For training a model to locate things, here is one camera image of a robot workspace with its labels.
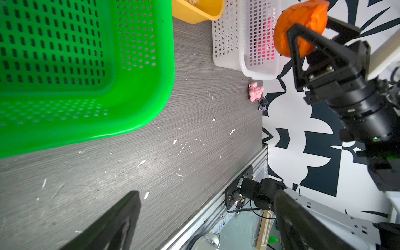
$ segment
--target pink toy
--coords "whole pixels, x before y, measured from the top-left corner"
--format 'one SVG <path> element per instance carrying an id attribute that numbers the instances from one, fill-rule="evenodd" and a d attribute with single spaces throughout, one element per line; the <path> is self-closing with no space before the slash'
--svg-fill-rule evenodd
<path id="1" fill-rule="evenodd" d="M 257 87 L 257 85 L 257 82 L 249 84 L 249 96 L 251 102 L 259 100 L 262 97 L 262 93 L 264 92 L 264 87 Z"/>

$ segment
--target white plastic basket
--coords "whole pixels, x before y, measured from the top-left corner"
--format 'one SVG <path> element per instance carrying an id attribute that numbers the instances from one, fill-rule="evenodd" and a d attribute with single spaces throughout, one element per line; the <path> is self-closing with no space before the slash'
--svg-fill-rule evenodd
<path id="1" fill-rule="evenodd" d="M 226 0 L 222 17 L 212 22 L 214 64 L 254 80 L 276 78 L 273 34 L 280 13 L 280 0 Z"/>

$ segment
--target orange object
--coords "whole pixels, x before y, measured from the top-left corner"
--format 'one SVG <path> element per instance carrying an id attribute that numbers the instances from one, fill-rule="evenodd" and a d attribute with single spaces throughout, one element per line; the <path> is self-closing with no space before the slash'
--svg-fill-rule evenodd
<path id="1" fill-rule="evenodd" d="M 288 37 L 286 35 L 295 23 L 299 23 L 319 34 L 324 32 L 328 22 L 329 2 L 324 0 L 309 0 L 287 8 L 278 18 L 275 26 L 274 44 L 276 50 L 283 56 L 290 57 Z M 300 57 L 307 56 L 314 50 L 314 45 L 303 38 L 298 38 Z"/>

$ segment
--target metal bracket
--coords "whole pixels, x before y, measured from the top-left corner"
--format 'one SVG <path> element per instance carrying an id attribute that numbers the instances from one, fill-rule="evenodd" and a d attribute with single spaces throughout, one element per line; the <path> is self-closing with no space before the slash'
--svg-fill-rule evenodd
<path id="1" fill-rule="evenodd" d="M 225 189 L 225 205 L 228 209 L 230 209 L 235 204 L 235 202 L 240 198 L 238 184 L 243 176 L 250 179 L 253 178 L 252 165 L 248 166 L 248 168 L 246 168 L 243 171 L 243 173 L 236 180 L 234 180 L 228 186 L 228 188 Z"/>

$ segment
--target black and white patterned wall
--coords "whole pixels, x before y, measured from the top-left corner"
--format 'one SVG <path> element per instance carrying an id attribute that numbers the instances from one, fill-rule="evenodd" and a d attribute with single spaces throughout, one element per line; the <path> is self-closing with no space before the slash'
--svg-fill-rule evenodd
<path id="1" fill-rule="evenodd" d="M 282 9 L 298 2 L 282 0 Z M 368 41 L 371 52 L 400 28 L 399 0 L 329 2 L 328 15 L 360 27 L 361 39 Z M 323 35 L 331 38 L 335 32 L 326 30 Z M 264 81 L 269 105 L 263 113 L 263 142 L 269 146 L 269 174 L 341 212 L 387 221 L 390 203 L 376 188 L 364 160 L 355 155 L 363 145 L 341 142 L 343 126 L 333 112 L 324 102 L 307 105 L 305 93 L 294 88 L 290 58 L 281 56 L 280 64 L 283 70 L 277 79 Z"/>

